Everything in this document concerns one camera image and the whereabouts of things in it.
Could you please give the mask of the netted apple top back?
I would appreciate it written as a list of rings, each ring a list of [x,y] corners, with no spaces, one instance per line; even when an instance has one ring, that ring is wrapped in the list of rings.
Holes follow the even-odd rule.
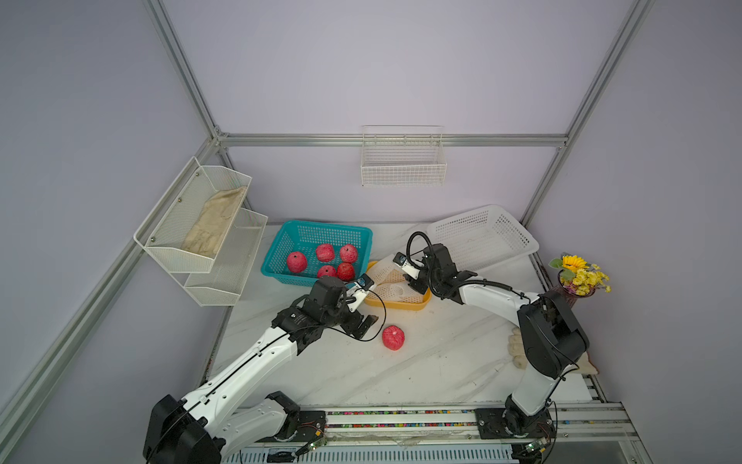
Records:
[[[331,244],[318,245],[315,249],[315,254],[320,262],[332,262],[335,258],[334,246]]]

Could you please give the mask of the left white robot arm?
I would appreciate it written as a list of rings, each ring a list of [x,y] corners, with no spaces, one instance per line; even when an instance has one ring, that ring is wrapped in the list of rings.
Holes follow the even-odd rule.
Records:
[[[365,341],[377,322],[357,310],[376,284],[362,275],[352,282],[332,276],[282,309],[259,340],[212,379],[182,398],[164,396],[152,409],[143,446],[148,463],[220,463],[247,445],[292,439],[301,408],[283,392],[268,394],[240,412],[243,403],[276,369],[296,359],[326,330]]]

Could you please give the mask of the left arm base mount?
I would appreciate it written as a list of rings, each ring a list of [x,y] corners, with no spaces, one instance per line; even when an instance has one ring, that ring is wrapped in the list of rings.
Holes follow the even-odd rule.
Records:
[[[325,411],[305,410],[280,391],[268,394],[266,399],[276,402],[286,418],[278,433],[261,439],[260,443],[310,442],[324,434],[327,427]]]

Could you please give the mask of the netted red apple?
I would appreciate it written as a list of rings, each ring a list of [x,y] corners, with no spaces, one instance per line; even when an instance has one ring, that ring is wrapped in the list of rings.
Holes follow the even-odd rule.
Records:
[[[308,261],[302,252],[293,251],[287,256],[286,265],[290,273],[301,274],[306,270]]]
[[[322,266],[317,272],[317,278],[322,278],[323,276],[336,276],[336,268],[332,265]]]

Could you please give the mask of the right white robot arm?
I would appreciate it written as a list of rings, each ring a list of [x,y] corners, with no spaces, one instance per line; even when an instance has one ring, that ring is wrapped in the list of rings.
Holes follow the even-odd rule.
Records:
[[[558,384],[589,349],[589,338],[566,297],[557,290],[518,291],[460,270],[442,244],[427,246],[419,261],[408,253],[396,253],[393,263],[420,294],[430,291],[440,300],[488,310],[520,330],[526,372],[506,398],[502,415],[489,419],[480,413],[478,420],[482,432],[497,438],[524,438],[539,431],[539,425],[550,419],[548,409]]]

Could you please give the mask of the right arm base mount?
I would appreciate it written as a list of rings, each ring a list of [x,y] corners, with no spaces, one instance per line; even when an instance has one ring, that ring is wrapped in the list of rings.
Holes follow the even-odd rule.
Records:
[[[509,397],[504,407],[475,409],[475,422],[483,440],[545,438],[556,435],[556,421],[551,417],[548,400],[534,415],[524,413]]]

